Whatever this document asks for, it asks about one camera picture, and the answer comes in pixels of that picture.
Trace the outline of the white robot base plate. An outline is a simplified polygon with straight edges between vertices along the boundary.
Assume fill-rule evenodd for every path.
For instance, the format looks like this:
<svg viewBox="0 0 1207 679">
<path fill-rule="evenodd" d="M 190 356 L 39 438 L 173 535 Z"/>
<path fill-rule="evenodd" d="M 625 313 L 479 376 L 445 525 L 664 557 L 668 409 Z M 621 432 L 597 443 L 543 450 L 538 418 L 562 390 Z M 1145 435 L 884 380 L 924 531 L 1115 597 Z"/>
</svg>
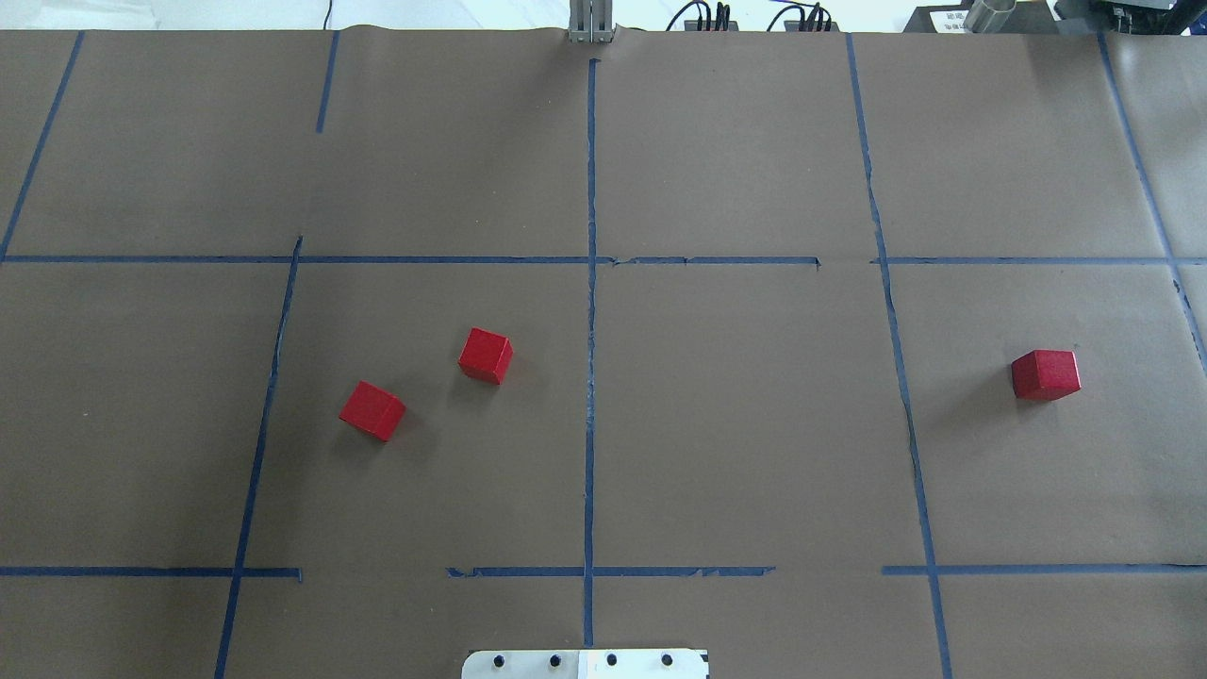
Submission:
<svg viewBox="0 0 1207 679">
<path fill-rule="evenodd" d="M 483 650 L 462 678 L 710 678 L 707 652 L 687 648 Z"/>
</svg>

